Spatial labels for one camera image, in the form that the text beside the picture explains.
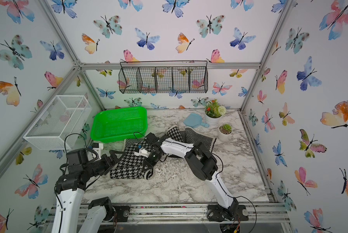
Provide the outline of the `black white knitted scarf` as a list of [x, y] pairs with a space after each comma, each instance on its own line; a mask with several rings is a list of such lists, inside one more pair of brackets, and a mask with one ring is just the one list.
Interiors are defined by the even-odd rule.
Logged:
[[[184, 130], [180, 130], [178, 126], [169, 128], [166, 132], [173, 140], [181, 143], [194, 144], [201, 142], [207, 149], [213, 151], [216, 138], [199, 133], [190, 127], [186, 127]], [[147, 147], [148, 144], [144, 139], [126, 139], [124, 141], [124, 152], [125, 156], [117, 164], [117, 166], [111, 170], [111, 179], [146, 179], [149, 180], [154, 172], [154, 169], [143, 172], [143, 161], [144, 156], [136, 156], [134, 154], [136, 146]]]

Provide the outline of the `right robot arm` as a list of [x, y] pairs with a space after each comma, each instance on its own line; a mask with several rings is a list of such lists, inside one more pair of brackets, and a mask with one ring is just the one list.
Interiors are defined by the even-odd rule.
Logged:
[[209, 221], [223, 222], [248, 221], [248, 212], [244, 205], [240, 205], [226, 188], [220, 177], [217, 159], [210, 150], [201, 142], [187, 144], [175, 141], [168, 136], [161, 138], [153, 133], [145, 138], [147, 146], [137, 145], [134, 148], [136, 156], [144, 157], [142, 171], [151, 170], [164, 154], [174, 155], [185, 159], [192, 173], [211, 189], [217, 199], [216, 205], [207, 207], [207, 219]]

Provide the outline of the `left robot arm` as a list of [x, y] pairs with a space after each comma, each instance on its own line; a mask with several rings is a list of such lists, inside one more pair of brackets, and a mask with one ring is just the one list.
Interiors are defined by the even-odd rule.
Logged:
[[107, 175], [126, 155], [124, 151], [110, 150], [109, 155], [100, 157], [90, 148], [72, 150], [66, 154], [68, 168], [59, 177], [54, 187], [56, 213], [52, 226], [53, 233], [97, 233], [103, 222], [112, 222], [117, 227], [117, 210], [109, 197], [92, 201], [87, 216], [78, 230], [81, 202], [92, 177]]

